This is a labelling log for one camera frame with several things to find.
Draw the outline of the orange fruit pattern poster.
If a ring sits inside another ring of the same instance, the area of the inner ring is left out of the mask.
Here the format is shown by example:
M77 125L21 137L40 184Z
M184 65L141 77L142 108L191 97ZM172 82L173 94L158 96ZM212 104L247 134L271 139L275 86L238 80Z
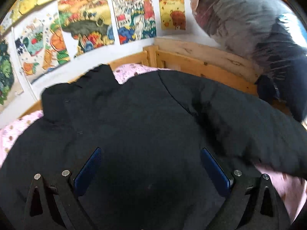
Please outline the orange fruit pattern poster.
M14 38L21 69L30 84L70 61L57 13L19 24Z

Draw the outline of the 2024 calendar cartoon poster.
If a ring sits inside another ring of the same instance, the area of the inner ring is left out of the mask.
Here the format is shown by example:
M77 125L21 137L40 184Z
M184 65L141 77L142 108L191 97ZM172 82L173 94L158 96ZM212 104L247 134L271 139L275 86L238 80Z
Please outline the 2024 calendar cartoon poster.
M152 0L112 0L120 44L157 36Z

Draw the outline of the grey bagged bundle of clothes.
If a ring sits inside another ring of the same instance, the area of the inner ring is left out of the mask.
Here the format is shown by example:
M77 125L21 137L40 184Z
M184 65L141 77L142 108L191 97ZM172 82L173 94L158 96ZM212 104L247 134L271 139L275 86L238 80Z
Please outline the grey bagged bundle of clothes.
M191 0L198 25L260 70L257 93L306 120L306 29L282 0Z

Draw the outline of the yellow chick and bear poster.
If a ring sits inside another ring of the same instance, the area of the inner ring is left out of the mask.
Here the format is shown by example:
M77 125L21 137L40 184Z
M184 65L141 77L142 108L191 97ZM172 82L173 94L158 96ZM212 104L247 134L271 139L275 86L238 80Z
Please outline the yellow chick and bear poster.
M159 0L162 30L186 30L184 0Z

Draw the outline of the black padded jacket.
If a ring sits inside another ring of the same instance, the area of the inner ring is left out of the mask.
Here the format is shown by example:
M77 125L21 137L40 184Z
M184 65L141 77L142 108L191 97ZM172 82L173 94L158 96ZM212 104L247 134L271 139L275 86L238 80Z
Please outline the black padded jacket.
M98 229L205 229L223 198L201 164L205 147L257 177L256 163L306 178L306 129L257 97L206 78L153 71L123 84L100 65L41 95L43 116L1 167L1 209L24 227L31 181L48 181L99 147L80 202Z

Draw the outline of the pink apple-print bed sheet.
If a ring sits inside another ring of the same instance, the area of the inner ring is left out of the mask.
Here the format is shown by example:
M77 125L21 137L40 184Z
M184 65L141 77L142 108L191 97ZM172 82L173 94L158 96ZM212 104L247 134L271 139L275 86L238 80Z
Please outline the pink apple-print bed sheet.
M119 84L123 84L134 76L154 71L158 71L158 68L136 63L124 64L113 71L113 76ZM17 138L42 116L43 111L35 109L34 112L13 121L1 129L1 163L5 161ZM255 167L262 174L266 173L270 176L272 185L284 202L290 220L293 222L299 213L303 211L303 205L306 203L306 180L274 171L272 168L259 163L256 163Z

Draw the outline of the dark dinosaur landscape poster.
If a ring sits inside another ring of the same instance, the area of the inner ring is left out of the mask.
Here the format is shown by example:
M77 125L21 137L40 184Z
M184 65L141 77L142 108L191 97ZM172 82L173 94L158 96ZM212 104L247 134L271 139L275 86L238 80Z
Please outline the dark dinosaur landscape poster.
M75 57L115 42L108 0L58 0L61 29L78 42Z

